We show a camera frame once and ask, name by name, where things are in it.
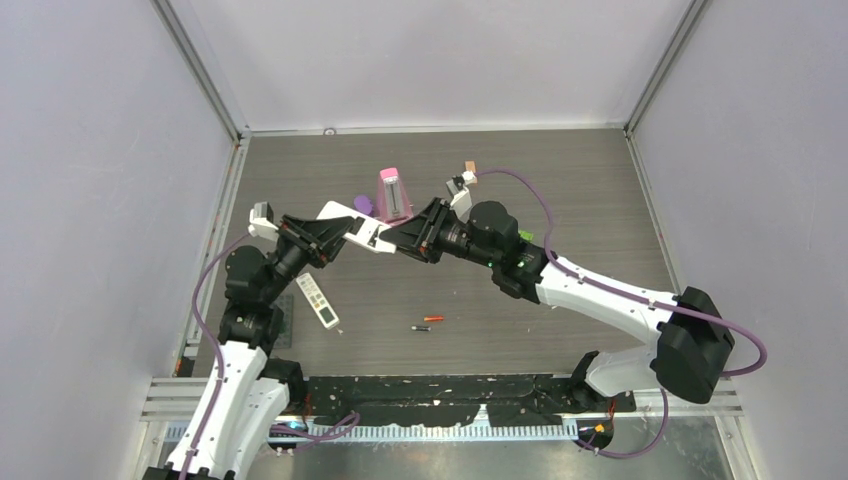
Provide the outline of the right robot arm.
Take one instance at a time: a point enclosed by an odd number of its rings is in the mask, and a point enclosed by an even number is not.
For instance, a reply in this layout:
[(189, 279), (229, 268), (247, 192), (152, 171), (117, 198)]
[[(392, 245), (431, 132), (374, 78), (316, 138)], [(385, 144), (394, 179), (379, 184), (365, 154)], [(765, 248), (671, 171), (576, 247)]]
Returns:
[(729, 329), (701, 319), (717, 310), (693, 287), (676, 296), (598, 278), (523, 239), (518, 222), (499, 202), (484, 201), (462, 221), (435, 198), (418, 215), (381, 232), (398, 252), (424, 263), (445, 254), (491, 271), (505, 294), (563, 307), (611, 325), (642, 342), (615, 353), (591, 351), (571, 374), (571, 397), (596, 410), (625, 391), (663, 388), (694, 404), (710, 402), (735, 345)]

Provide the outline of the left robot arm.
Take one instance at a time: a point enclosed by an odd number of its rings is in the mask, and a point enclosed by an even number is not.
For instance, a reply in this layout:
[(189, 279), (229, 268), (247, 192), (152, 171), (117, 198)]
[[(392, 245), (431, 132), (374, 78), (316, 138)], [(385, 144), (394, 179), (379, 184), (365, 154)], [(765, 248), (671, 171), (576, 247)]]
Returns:
[(323, 268), (336, 258), (356, 220), (272, 218), (254, 215), (248, 228), (253, 237), (271, 238), (270, 252), (239, 237), (201, 274), (208, 277), (218, 263), (226, 270), (227, 305), (218, 330), (192, 308), (213, 348), (213, 367), (186, 432), (164, 466), (146, 469), (146, 479), (242, 479), (266, 446), (275, 418), (305, 405), (300, 364), (271, 356), (284, 320), (275, 302), (306, 267)]

